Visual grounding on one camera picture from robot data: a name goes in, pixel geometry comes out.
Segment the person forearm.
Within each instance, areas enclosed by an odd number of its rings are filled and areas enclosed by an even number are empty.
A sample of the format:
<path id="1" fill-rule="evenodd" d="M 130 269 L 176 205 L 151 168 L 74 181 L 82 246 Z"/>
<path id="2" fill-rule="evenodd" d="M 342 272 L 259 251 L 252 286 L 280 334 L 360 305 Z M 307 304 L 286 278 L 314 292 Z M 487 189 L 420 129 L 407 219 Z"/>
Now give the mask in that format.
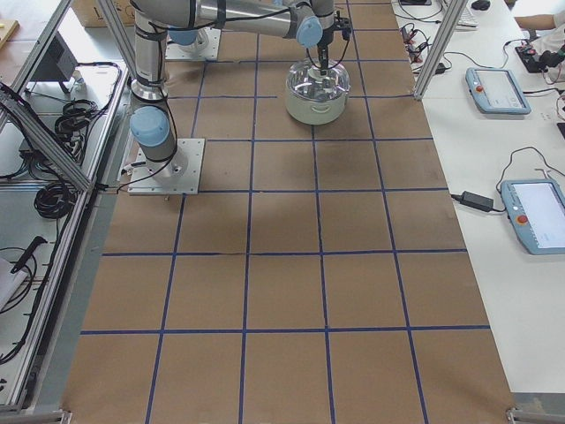
<path id="1" fill-rule="evenodd" d="M 558 14 L 538 14 L 525 17 L 515 17 L 518 26 L 525 30 L 552 30 L 562 25 L 564 19 Z"/>

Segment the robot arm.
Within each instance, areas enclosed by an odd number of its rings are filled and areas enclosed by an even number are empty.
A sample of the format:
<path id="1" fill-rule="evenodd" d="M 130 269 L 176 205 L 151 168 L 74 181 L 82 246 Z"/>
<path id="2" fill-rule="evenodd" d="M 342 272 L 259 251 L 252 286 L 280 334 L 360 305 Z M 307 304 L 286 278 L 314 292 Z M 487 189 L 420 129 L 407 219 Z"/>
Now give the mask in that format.
<path id="1" fill-rule="evenodd" d="M 165 52 L 167 36 L 203 28 L 229 29 L 294 39 L 316 47 L 323 68 L 337 17 L 332 1 L 132 1 L 135 11 L 135 79 L 132 93 L 142 109 L 161 110 L 164 133 L 136 137 L 146 159 L 157 165 L 177 153 L 176 138 L 166 114 Z"/>

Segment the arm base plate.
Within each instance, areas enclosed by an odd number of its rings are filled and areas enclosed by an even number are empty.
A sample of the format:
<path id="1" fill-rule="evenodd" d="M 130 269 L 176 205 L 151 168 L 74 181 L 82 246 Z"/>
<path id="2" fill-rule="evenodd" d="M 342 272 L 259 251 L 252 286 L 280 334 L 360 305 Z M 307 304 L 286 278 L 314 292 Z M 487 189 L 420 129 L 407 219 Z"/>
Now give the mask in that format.
<path id="1" fill-rule="evenodd" d="M 221 31 L 205 27 L 191 31 L 169 31 L 166 60 L 170 62 L 216 61 Z"/>
<path id="2" fill-rule="evenodd" d="M 138 148 L 136 161 L 145 164 L 133 169 L 127 192 L 131 195 L 197 194 L 204 149 L 204 139 L 179 139 L 172 162 L 157 172 L 162 164 L 148 162 Z"/>

